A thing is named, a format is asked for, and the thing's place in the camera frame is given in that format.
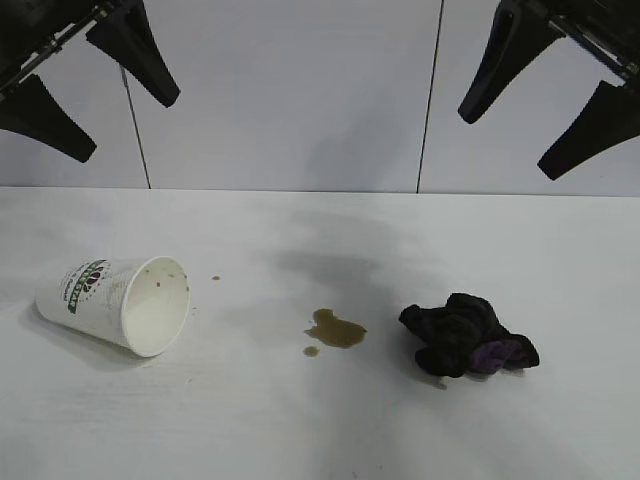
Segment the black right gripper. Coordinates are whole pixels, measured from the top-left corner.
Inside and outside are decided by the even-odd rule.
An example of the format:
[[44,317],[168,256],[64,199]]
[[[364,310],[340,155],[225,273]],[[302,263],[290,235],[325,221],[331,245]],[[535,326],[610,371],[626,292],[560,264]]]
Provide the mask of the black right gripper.
[[475,123],[563,33],[623,83],[601,81],[578,117],[539,160],[538,168],[551,180],[639,136],[638,1],[500,1],[482,60],[458,108],[466,123]]

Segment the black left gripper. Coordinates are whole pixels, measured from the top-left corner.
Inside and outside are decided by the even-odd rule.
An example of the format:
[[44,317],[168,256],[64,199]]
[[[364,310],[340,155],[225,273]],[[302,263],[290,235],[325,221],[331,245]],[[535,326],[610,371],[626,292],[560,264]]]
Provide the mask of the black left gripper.
[[176,102],[180,89],[156,45],[143,1],[3,1],[2,130],[46,144],[78,162],[89,160],[96,143],[33,71],[94,20],[87,41],[119,63],[164,107]]

